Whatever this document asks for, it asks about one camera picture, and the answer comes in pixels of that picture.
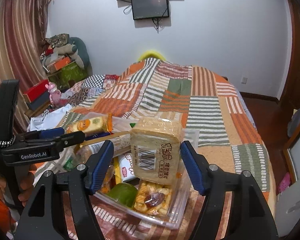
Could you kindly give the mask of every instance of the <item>curtain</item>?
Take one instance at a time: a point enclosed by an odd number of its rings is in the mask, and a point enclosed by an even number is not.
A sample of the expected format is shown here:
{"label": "curtain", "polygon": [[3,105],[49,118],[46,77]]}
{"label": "curtain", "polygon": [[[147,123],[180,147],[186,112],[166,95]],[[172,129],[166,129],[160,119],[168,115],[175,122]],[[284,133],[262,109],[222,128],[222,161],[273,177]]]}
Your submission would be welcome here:
{"label": "curtain", "polygon": [[40,62],[47,28],[48,0],[0,0],[0,84],[19,79],[14,132],[26,130],[28,109],[22,94],[47,78]]}

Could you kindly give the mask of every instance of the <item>green fruit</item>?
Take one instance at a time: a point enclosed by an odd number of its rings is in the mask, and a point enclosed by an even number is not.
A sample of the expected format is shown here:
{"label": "green fruit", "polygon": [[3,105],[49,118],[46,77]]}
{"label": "green fruit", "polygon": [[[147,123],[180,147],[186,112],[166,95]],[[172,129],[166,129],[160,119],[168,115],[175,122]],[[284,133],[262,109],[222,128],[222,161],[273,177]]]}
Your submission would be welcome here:
{"label": "green fruit", "polygon": [[138,190],[133,185],[122,182],[115,185],[107,195],[116,202],[132,207],[137,192]]}

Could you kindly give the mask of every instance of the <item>silver screw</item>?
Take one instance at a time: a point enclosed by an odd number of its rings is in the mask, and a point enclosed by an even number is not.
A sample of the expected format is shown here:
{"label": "silver screw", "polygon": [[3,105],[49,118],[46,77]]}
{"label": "silver screw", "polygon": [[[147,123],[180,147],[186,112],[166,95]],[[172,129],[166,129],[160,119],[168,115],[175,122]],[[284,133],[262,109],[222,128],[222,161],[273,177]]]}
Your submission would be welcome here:
{"label": "silver screw", "polygon": [[51,173],[52,173],[51,170],[47,170],[47,171],[45,171],[45,172],[43,173],[43,175],[44,175],[45,177],[49,177],[49,176],[51,175]]}
{"label": "silver screw", "polygon": [[84,165],[84,164],[79,164],[79,165],[77,166],[77,170],[78,170],[78,171],[83,171],[85,168],[86,168],[86,165]]}
{"label": "silver screw", "polygon": [[246,176],[246,177],[250,177],[251,172],[250,171],[243,171],[243,175]]}
{"label": "silver screw", "polygon": [[215,165],[215,164],[210,164],[209,169],[212,170],[212,171],[216,171],[218,169],[218,166]]}

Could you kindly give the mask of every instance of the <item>bed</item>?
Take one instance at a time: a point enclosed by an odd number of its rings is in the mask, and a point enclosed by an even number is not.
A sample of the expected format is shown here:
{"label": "bed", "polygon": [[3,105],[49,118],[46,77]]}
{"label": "bed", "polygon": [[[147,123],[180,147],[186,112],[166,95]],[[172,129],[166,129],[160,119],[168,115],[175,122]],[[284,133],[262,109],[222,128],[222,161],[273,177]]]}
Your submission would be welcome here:
{"label": "bed", "polygon": [[[101,84],[99,76],[91,79]],[[133,120],[143,116],[179,120],[184,128],[199,130],[196,150],[209,163],[229,172],[251,171],[274,214],[275,184],[266,147],[242,97],[223,77],[203,67],[148,58],[131,65],[115,83],[103,88],[106,90],[100,95],[85,100],[67,113],[59,126],[66,128],[89,112],[112,113]],[[169,230],[147,224],[91,198],[105,238],[111,240],[188,239],[203,200],[204,197],[191,188],[179,230]],[[231,193],[227,193],[218,239],[225,235],[230,204]],[[69,234],[75,239],[71,217],[66,216],[66,220]]]}

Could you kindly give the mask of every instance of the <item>orange box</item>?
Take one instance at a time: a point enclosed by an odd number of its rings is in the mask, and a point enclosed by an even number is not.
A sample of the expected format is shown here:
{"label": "orange box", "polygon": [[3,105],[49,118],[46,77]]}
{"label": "orange box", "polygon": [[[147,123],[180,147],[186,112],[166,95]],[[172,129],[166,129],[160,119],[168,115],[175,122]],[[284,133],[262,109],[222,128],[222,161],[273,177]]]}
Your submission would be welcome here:
{"label": "orange box", "polygon": [[48,66],[48,70],[50,71],[50,73],[55,73],[56,71],[58,71],[59,69],[65,67],[66,65],[68,65],[69,63],[71,63],[71,60],[69,57],[65,57],[61,60],[58,60],[57,62],[53,63],[52,65]]}

